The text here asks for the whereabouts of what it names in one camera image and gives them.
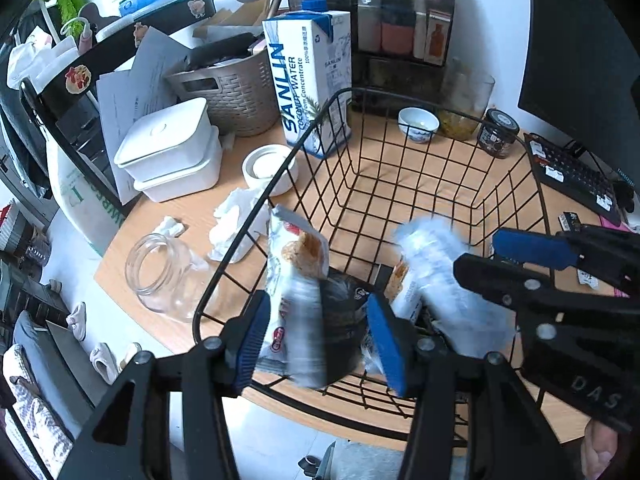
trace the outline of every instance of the blue bottle cap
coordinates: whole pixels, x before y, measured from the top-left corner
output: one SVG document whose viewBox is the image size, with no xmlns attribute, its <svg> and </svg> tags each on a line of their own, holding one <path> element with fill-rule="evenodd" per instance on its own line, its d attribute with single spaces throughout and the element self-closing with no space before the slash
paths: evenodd
<svg viewBox="0 0 640 480">
<path fill-rule="evenodd" d="M 326 0 L 302 0 L 300 2 L 302 10 L 312 10 L 313 12 L 326 12 Z"/>
</svg>

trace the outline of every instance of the crumpled paper towel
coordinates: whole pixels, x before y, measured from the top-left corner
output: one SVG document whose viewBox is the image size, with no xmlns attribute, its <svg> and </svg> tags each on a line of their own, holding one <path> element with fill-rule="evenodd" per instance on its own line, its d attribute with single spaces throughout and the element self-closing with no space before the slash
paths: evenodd
<svg viewBox="0 0 640 480">
<path fill-rule="evenodd" d="M 165 216 L 160 225 L 156 227 L 153 232 L 159 235 L 164 235 L 167 238 L 177 238 L 184 232 L 184 225 L 178 222 L 172 216 Z"/>
<path fill-rule="evenodd" d="M 263 187 L 256 189 L 238 187 L 229 193 L 226 200 L 216 208 L 213 216 L 218 219 L 218 224 L 209 232 L 209 241 L 213 245 L 213 249 L 208 254 L 209 258 L 215 262 L 222 261 L 263 192 Z M 260 235 L 267 235 L 269 218 L 269 205 L 265 202 L 249 227 L 249 234 L 254 240 L 257 240 Z M 242 237 L 242 241 L 229 263 L 234 264 L 242 260 L 253 244 L 248 236 Z"/>
</svg>

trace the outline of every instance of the black organizer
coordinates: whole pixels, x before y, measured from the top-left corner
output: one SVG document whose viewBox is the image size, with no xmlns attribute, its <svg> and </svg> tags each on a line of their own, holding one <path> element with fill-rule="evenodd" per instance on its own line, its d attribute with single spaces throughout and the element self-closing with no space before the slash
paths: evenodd
<svg viewBox="0 0 640 480">
<path fill-rule="evenodd" d="M 60 295 L 0 260 L 0 340 L 7 347 L 12 345 L 15 322 L 25 310 L 40 326 L 50 321 L 67 327 L 69 311 Z"/>
</svg>

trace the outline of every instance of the human hand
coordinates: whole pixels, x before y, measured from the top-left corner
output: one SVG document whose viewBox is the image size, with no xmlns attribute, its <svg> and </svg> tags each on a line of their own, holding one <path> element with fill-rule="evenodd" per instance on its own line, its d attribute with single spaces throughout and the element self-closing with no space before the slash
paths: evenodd
<svg viewBox="0 0 640 480">
<path fill-rule="evenodd" d="M 584 440 L 580 446 L 580 462 L 585 478 L 596 480 L 617 450 L 618 434 L 601 422 L 591 419 L 584 428 Z"/>
</svg>

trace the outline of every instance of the small blue and white bowl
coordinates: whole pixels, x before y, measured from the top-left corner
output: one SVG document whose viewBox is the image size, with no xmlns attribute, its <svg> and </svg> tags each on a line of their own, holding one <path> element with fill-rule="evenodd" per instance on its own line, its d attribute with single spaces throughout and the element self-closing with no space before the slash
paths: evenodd
<svg viewBox="0 0 640 480">
<path fill-rule="evenodd" d="M 422 108 L 403 108 L 398 114 L 398 126 L 409 140 L 424 144 L 429 142 L 440 127 L 438 118 Z"/>
</svg>

